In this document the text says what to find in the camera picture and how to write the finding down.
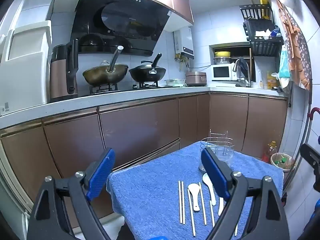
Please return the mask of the yellow detergent bottle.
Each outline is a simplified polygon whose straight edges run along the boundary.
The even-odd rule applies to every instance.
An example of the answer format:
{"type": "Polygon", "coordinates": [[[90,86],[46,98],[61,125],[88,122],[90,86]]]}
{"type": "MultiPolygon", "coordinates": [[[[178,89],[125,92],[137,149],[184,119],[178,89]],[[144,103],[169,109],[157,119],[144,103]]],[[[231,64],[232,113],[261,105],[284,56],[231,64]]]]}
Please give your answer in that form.
{"type": "Polygon", "coordinates": [[[268,71],[267,72],[267,89],[271,90],[274,87],[277,87],[278,82],[277,78],[273,76],[273,73],[268,71]]]}

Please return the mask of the clear utensil holder with rack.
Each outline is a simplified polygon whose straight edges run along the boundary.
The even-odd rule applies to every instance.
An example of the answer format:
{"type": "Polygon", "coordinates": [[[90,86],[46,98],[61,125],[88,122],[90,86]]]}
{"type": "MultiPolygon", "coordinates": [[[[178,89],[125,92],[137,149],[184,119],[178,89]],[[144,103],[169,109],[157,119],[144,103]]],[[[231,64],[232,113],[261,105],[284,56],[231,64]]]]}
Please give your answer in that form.
{"type": "Polygon", "coordinates": [[[234,142],[229,137],[228,131],[225,131],[225,133],[213,133],[210,129],[209,136],[200,141],[200,152],[207,147],[215,153],[220,161],[224,161],[232,169],[234,142]]]}

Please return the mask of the brown knife block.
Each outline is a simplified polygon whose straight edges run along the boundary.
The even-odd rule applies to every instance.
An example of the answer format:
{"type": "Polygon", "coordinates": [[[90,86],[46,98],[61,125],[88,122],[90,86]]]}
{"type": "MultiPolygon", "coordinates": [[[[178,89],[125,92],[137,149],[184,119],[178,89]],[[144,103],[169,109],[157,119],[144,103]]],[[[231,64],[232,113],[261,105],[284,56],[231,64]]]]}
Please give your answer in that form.
{"type": "Polygon", "coordinates": [[[78,39],[55,46],[50,62],[50,102],[76,98],[78,85],[76,74],[79,70],[78,39]]]}

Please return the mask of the white microwave oven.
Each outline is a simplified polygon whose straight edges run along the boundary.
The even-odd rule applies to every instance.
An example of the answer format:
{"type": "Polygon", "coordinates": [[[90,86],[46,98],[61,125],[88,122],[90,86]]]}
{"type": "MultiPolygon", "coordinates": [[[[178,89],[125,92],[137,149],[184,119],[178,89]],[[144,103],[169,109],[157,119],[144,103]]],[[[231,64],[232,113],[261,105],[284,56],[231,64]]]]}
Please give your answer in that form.
{"type": "Polygon", "coordinates": [[[235,63],[212,65],[213,81],[237,81],[237,73],[234,72],[235,63]]]}

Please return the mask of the chrome kitchen faucet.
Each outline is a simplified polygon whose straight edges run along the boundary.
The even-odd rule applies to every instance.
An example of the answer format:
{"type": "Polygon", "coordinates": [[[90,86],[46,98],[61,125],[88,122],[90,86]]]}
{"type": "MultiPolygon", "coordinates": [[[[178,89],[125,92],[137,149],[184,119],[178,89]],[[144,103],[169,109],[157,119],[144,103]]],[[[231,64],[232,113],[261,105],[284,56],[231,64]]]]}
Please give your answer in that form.
{"type": "Polygon", "coordinates": [[[251,87],[249,66],[243,57],[239,57],[235,61],[233,66],[233,72],[235,72],[235,77],[239,86],[251,87]]]}

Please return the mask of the cooking oil bottle on floor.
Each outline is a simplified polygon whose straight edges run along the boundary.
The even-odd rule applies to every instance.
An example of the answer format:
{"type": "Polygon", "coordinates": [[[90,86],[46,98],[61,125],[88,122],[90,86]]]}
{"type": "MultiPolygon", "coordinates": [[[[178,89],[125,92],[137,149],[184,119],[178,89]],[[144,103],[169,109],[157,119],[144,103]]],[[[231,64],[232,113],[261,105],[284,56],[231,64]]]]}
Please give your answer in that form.
{"type": "Polygon", "coordinates": [[[268,143],[268,145],[264,148],[263,155],[262,155],[262,161],[269,163],[271,156],[277,152],[278,152],[277,143],[276,143],[276,141],[273,140],[270,143],[268,143]]]}

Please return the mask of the white ceramic spoon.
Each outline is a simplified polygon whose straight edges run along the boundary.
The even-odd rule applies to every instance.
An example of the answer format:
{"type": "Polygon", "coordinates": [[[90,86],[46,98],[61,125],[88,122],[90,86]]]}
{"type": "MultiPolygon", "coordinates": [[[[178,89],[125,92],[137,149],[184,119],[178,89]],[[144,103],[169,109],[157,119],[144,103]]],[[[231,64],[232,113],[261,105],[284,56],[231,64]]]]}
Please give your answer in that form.
{"type": "Polygon", "coordinates": [[[199,192],[200,192],[200,186],[196,183],[191,183],[188,185],[188,190],[191,193],[192,200],[193,200],[193,210],[194,211],[200,211],[199,207],[199,192]]]}

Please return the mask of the brown rice cooker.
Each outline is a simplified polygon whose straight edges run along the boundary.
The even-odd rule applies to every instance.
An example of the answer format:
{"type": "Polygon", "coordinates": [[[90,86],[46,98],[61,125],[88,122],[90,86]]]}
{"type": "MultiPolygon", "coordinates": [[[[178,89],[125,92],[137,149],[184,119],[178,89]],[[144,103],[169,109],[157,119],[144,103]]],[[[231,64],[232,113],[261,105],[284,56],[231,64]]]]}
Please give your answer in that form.
{"type": "Polygon", "coordinates": [[[207,74],[205,72],[186,72],[185,84],[191,86],[206,86],[207,74]]]}

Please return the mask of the yellow lidded glass bowl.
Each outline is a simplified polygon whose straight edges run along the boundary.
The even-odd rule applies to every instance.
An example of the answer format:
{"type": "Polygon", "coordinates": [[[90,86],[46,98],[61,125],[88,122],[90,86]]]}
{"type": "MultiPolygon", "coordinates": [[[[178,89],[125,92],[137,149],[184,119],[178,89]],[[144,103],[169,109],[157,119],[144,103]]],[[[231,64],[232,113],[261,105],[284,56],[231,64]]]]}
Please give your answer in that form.
{"type": "Polygon", "coordinates": [[[231,63],[231,52],[230,51],[216,51],[214,53],[215,64],[228,64],[231,63]]]}

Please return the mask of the light blue ceramic spoon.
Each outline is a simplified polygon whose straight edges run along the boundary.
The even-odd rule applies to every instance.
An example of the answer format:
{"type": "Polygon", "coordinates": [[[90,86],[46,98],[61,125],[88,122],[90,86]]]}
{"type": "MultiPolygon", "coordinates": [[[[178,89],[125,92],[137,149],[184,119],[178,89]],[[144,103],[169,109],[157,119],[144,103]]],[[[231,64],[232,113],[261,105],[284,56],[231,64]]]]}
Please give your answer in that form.
{"type": "Polygon", "coordinates": [[[204,182],[204,184],[208,187],[209,190],[209,194],[210,194],[210,200],[212,202],[212,206],[216,205],[216,199],[215,199],[215,193],[214,193],[214,188],[213,188],[213,184],[208,176],[207,173],[205,173],[202,176],[202,181],[204,182]]]}

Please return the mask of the black range hood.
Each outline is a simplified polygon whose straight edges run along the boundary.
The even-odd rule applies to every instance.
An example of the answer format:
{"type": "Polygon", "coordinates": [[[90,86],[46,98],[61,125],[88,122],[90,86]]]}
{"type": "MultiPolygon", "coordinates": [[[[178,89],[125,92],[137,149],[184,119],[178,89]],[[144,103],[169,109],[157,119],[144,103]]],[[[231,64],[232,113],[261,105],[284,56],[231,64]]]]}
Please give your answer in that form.
{"type": "Polygon", "coordinates": [[[79,0],[71,40],[80,53],[151,56],[170,14],[151,0],[79,0]]]}

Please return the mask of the white refrigerator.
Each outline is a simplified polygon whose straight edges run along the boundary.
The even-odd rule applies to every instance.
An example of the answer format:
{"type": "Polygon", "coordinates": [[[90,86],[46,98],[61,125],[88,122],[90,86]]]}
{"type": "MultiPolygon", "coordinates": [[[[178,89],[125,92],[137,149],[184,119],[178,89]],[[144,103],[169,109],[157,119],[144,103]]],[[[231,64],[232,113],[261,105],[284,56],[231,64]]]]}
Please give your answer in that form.
{"type": "Polygon", "coordinates": [[[49,102],[54,0],[25,0],[1,40],[1,115],[49,102]]]}

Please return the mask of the brown lower cabinets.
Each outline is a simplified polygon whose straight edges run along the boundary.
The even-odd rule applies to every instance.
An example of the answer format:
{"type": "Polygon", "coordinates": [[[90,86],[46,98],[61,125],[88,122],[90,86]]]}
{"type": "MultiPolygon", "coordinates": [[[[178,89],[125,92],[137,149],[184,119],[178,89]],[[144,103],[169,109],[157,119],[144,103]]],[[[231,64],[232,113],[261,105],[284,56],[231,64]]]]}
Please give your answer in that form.
{"type": "Polygon", "coordinates": [[[30,213],[45,176],[84,170],[104,149],[115,168],[227,132],[237,151],[260,158],[280,142],[287,97],[244,88],[160,88],[49,103],[1,117],[1,178],[22,213],[30,213]]]}

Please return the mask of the blue towel mat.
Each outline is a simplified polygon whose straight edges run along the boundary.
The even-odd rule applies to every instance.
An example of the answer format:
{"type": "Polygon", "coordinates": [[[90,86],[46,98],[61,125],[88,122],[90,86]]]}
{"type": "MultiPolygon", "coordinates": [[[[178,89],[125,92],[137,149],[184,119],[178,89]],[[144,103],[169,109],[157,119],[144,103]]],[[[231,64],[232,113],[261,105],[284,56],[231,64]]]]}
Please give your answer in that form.
{"type": "MultiPolygon", "coordinates": [[[[196,236],[193,237],[188,194],[184,193],[185,225],[180,224],[178,181],[189,184],[202,181],[200,142],[125,170],[113,172],[107,180],[114,212],[124,216],[134,239],[205,239],[212,230],[210,194],[202,185],[207,225],[202,211],[194,213],[196,236]]],[[[219,206],[213,206],[218,220],[219,206]]]]}

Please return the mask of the teal hanging bag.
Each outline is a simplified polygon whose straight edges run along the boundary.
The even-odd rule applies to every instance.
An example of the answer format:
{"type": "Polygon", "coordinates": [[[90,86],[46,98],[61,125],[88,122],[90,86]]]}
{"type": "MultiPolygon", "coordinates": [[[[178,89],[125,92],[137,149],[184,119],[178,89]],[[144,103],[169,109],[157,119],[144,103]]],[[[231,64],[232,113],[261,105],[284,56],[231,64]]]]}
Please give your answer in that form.
{"type": "Polygon", "coordinates": [[[288,52],[285,45],[282,45],[280,52],[280,64],[279,64],[279,77],[280,78],[290,78],[290,70],[289,70],[289,60],[288,60],[288,52]]]}

